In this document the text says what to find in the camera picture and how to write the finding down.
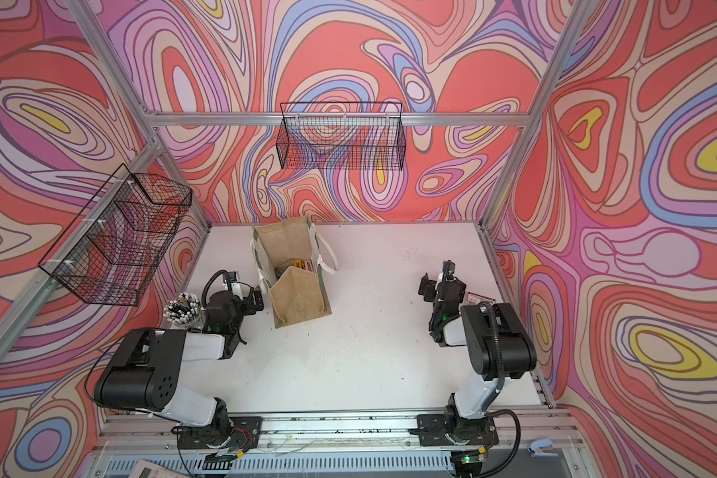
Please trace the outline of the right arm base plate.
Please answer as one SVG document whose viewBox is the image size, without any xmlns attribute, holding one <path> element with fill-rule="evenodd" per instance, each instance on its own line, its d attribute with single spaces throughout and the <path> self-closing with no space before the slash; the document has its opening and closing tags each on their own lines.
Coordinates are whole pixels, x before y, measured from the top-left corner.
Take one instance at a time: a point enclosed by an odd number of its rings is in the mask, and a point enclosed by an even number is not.
<svg viewBox="0 0 717 478">
<path fill-rule="evenodd" d="M 421 446 L 483 446 L 488 449 L 499 443 L 496 425 L 489 418 L 418 414 L 416 427 L 408 432 L 418 438 Z"/>
</svg>

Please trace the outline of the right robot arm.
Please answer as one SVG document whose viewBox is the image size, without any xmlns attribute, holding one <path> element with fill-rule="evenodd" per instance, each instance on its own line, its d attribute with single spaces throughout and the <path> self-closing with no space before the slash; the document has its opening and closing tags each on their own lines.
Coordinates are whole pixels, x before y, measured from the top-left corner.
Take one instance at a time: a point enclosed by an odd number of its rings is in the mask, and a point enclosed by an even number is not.
<svg viewBox="0 0 717 478">
<path fill-rule="evenodd" d="M 442 348 L 466 349 L 472 372 L 442 414 L 420 414 L 410 433 L 422 446 L 490 448 L 498 443 L 498 411 L 493 408 L 497 398 L 537 366 L 529 334 L 511 305 L 481 296 L 469 299 L 450 260 L 443 262 L 435 279 L 421 278 L 418 294 L 432 304 L 432 340 Z"/>
</svg>

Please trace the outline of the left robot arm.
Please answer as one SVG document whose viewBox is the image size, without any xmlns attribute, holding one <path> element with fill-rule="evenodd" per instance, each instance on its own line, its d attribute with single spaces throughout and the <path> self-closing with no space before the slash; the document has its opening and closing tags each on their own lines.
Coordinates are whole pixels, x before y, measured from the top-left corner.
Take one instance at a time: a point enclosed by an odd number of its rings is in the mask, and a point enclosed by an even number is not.
<svg viewBox="0 0 717 478">
<path fill-rule="evenodd" d="M 101 408 L 139 411 L 174 423 L 178 449 L 231 448 L 246 452 L 258 444 L 252 418 L 237 425 L 226 402 L 200 394 L 180 377 L 190 362 L 230 360 L 245 343 L 241 325 L 264 309 L 262 293 L 251 288 L 241 297 L 231 291 L 212 296 L 182 293 L 165 308 L 184 328 L 135 329 L 117 347 L 94 386 Z M 199 330 L 187 328 L 197 322 Z"/>
</svg>

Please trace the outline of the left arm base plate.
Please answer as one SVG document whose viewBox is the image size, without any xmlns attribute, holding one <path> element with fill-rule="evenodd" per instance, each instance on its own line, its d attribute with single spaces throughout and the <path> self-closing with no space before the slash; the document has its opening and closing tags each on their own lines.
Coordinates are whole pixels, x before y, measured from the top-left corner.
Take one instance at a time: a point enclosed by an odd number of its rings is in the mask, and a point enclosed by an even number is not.
<svg viewBox="0 0 717 478">
<path fill-rule="evenodd" d="M 177 437 L 180 450 L 249 450 L 258 446 L 263 418 L 237 416 L 229 424 L 217 422 L 204 427 L 175 426 L 171 432 Z"/>
</svg>

